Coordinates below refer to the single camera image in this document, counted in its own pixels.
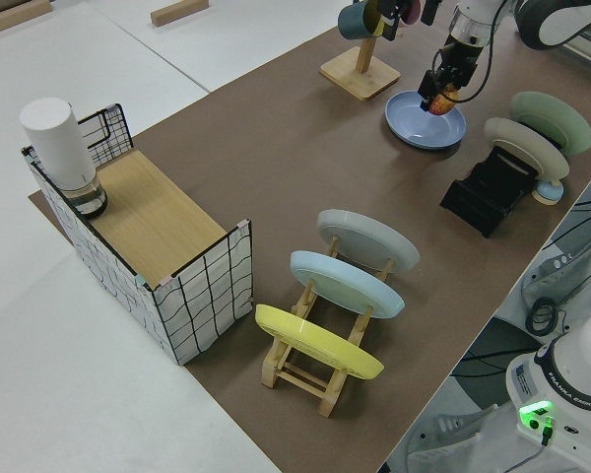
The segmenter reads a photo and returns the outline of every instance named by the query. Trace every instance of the white container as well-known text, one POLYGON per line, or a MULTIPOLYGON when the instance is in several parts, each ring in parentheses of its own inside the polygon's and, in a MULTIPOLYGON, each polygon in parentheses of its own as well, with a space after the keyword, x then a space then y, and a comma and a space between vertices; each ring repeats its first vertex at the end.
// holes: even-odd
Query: white container
POLYGON ((99 215, 107 196, 69 103, 37 99, 20 113, 45 173, 85 217, 99 215))

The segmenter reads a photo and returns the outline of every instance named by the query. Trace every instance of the green light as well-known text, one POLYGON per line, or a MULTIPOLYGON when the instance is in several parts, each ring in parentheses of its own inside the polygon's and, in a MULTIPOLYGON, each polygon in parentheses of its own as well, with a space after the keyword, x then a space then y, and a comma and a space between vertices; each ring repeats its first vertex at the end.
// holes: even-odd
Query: green light
POLYGON ((520 407, 519 416, 521 417, 521 422, 524 426, 535 429, 532 427, 531 422, 536 421, 536 416, 547 414, 548 411, 551 411, 552 409, 554 409, 554 405, 550 401, 539 401, 534 404, 520 407))
POLYGON ((539 402, 535 402, 534 404, 529 404, 527 406, 521 406, 519 408, 519 414, 521 414, 521 415, 530 414, 531 412, 540 411, 541 409, 543 409, 545 411, 549 411, 553 407, 554 406, 552 406, 552 403, 550 401, 539 401, 539 402))

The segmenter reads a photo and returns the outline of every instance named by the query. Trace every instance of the plate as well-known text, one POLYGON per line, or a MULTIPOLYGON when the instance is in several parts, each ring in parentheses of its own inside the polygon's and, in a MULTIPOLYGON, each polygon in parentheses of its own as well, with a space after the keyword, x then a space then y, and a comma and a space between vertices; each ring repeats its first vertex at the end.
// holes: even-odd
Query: plate
POLYGON ((518 93, 510 101, 510 118, 553 140, 565 156, 591 147, 589 123, 577 110, 548 94, 518 93))
POLYGON ((507 118, 491 118, 484 125, 491 146, 499 146, 534 168, 539 180, 560 180, 569 174, 569 164, 552 143, 525 125, 507 118))
POLYGON ((404 142, 425 150, 440 150, 458 143, 466 133, 464 115, 453 108, 443 115, 421 109, 417 91, 392 97, 385 106, 385 118, 392 132, 404 142))
POLYGON ((346 310, 365 313, 372 307, 373 318, 392 318, 405 307, 396 291, 382 281, 325 254, 294 251, 291 269, 303 285, 313 282, 315 294, 346 310))
POLYGON ((391 259, 389 271, 412 269, 421 259, 418 250, 408 239, 385 224, 349 212, 329 209, 317 216, 317 229, 324 241, 337 237, 337 251, 367 268, 381 271, 391 259))
POLYGON ((383 371, 383 364, 370 353, 284 310, 258 304, 256 323, 270 335, 336 370, 361 379, 373 379, 383 371))

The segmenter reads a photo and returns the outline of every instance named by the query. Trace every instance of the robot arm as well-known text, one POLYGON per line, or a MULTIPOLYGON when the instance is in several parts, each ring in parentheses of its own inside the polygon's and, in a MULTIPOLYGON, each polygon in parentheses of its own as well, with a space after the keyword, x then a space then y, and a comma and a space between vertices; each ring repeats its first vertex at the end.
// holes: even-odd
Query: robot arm
MULTIPOLYGON (((439 1, 427 1, 424 23, 430 24, 439 1)), ((468 86, 478 57, 484 47, 491 45, 494 32, 507 14, 514 16, 526 45, 546 49, 569 41, 591 24, 591 0, 462 0, 455 9, 449 37, 438 51, 440 65, 435 69, 434 58, 432 69, 419 86, 423 110, 441 114, 452 108, 456 100, 440 110, 434 101, 443 91, 468 86)))
POLYGON ((591 472, 591 317, 536 354, 514 359, 506 386, 519 410, 518 432, 539 441, 538 426, 550 419, 550 449, 591 472))

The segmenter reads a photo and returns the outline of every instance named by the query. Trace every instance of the brown tabletop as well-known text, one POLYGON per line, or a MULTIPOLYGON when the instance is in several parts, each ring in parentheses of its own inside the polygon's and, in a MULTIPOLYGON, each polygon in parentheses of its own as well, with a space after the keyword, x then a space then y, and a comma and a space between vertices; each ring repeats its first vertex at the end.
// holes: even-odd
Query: brown tabletop
MULTIPOLYGON (((451 8, 443 6, 433 28, 416 25, 394 42, 377 42, 374 55, 397 68, 401 80, 371 101, 354 99, 318 72, 356 45, 332 30, 135 138, 224 228, 252 220, 258 303, 289 309, 296 302, 302 287, 290 272, 290 254, 325 249, 315 225, 324 209, 368 215, 421 253, 414 270, 388 279, 405 310, 373 320, 362 342, 385 370, 371 381, 349 378, 330 419, 317 414, 317 398, 303 390, 283 381, 274 390, 261 385, 271 338, 253 314, 188 363, 283 471, 375 472, 591 178, 590 149, 570 160, 556 206, 527 196, 490 239, 438 205, 453 179, 486 158, 484 123, 507 117, 517 92, 556 96, 591 124, 591 66, 562 51, 526 48, 506 20, 486 89, 459 106, 468 125, 460 145, 431 152, 397 139, 385 104, 418 86, 446 38, 451 8)), ((480 83, 485 66, 486 54, 463 97, 480 83)), ((310 319, 345 334, 354 321, 324 301, 310 319)))

